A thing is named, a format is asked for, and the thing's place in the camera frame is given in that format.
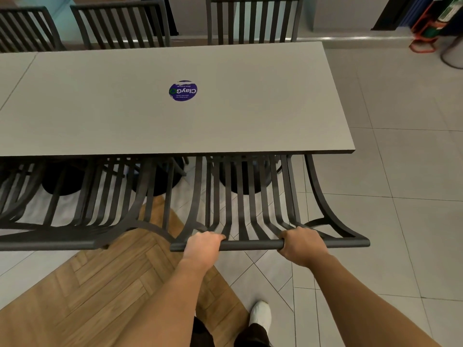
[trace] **foot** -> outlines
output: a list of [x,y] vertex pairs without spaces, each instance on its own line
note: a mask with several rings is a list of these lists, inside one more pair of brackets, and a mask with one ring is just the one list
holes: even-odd
[[254,304],[251,310],[251,316],[249,318],[249,325],[257,323],[262,326],[267,334],[270,330],[270,324],[272,323],[272,312],[267,302],[259,301]]

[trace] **gray cylindrical bin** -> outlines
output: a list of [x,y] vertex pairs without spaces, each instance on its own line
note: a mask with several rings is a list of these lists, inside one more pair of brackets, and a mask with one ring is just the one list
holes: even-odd
[[442,61],[450,67],[463,69],[463,36],[457,37],[440,55]]

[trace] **sticker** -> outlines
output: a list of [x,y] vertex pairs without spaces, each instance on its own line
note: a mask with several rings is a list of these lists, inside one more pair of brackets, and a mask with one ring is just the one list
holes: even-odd
[[169,95],[176,101],[187,101],[192,99],[197,92],[198,87],[189,80],[178,81],[169,89]]

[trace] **herringbone wood floor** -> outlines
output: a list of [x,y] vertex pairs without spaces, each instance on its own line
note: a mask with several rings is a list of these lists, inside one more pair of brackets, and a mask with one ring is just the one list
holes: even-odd
[[[163,199],[151,222],[161,225]],[[169,231],[182,223],[170,213]],[[0,345],[18,347],[111,346],[124,326],[171,275],[182,255],[146,230],[125,233],[107,250],[80,251],[0,310]],[[197,316],[217,347],[232,346],[248,312],[213,267],[198,298]]]

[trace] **chair backrest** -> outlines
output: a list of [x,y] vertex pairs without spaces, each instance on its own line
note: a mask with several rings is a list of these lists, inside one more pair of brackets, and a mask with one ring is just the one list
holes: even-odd
[[0,8],[0,52],[65,50],[47,8]]
[[[303,0],[205,0],[206,1],[206,12],[207,12],[207,44],[212,45],[212,7],[211,4],[217,4],[217,33],[218,33],[218,44],[224,44],[224,11],[223,4],[228,6],[228,44],[234,44],[234,18],[235,10],[239,18],[239,29],[238,29],[238,44],[244,44],[245,40],[249,41],[250,44],[254,43],[256,39],[256,32],[258,31],[258,42],[264,43],[275,42],[277,31],[280,30],[280,42],[285,42],[286,33],[288,30],[290,16],[293,13],[294,21],[293,28],[291,31],[291,42],[297,40],[297,31],[299,27],[300,13],[302,11]],[[295,4],[294,12],[291,12],[293,5]],[[273,11],[270,15],[269,5],[273,6]],[[279,17],[280,7],[284,5],[283,14]],[[249,14],[249,36],[245,36],[246,24],[246,8],[248,8]],[[258,19],[258,9],[261,11],[260,19]],[[271,23],[268,40],[266,39],[266,25],[267,18]],[[259,29],[256,29],[256,21],[260,23]]]
[[71,5],[71,10],[81,31],[84,45],[89,50],[94,46],[90,41],[88,28],[101,49],[170,46],[164,0]]

